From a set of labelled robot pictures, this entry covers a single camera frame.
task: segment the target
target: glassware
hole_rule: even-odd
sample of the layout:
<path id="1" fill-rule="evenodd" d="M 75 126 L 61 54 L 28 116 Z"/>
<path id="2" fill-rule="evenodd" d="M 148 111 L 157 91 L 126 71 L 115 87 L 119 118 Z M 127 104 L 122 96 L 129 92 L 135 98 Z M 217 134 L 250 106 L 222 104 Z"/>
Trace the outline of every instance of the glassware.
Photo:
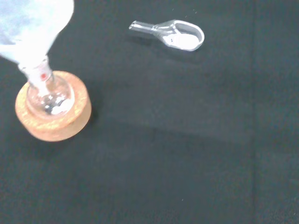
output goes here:
<path id="1" fill-rule="evenodd" d="M 129 29 L 152 34 L 166 46 L 186 51 L 195 51 L 205 40 L 204 32 L 198 26 L 180 20 L 157 25 L 134 21 Z"/>
<path id="2" fill-rule="evenodd" d="M 63 116 L 74 104 L 72 87 L 53 75 L 47 57 L 73 11 L 73 0 L 0 0 L 0 56 L 25 74 L 27 106 L 43 119 Z"/>

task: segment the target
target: table surface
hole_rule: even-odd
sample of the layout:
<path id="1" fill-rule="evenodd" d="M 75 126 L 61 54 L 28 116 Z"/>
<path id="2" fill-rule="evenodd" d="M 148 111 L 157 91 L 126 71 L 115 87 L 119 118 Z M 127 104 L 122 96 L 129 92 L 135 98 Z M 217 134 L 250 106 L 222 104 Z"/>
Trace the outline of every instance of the table surface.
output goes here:
<path id="1" fill-rule="evenodd" d="M 129 31 L 178 19 L 196 52 Z M 86 84 L 89 124 L 36 140 L 0 59 L 1 224 L 299 223 L 299 2 L 76 0 L 50 49 Z"/>

